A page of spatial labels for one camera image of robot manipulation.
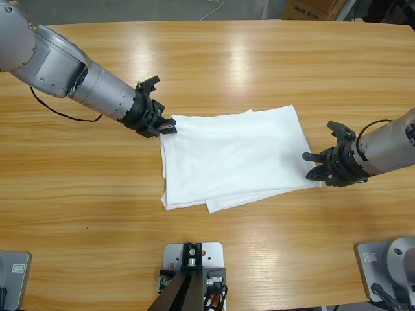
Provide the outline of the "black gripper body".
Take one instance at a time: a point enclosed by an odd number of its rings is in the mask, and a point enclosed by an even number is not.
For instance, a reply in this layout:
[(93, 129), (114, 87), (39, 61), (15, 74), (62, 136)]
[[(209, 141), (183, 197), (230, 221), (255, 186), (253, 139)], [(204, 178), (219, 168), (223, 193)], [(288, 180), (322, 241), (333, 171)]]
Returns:
[(353, 142), (340, 143), (322, 152), (325, 157), (325, 184), (346, 187), (355, 183), (366, 183), (370, 175), (355, 160)]
[(161, 133), (166, 134), (166, 129), (159, 129), (165, 120), (161, 116), (163, 110), (164, 106), (148, 94), (136, 91), (132, 107), (118, 122), (143, 137), (158, 137)]

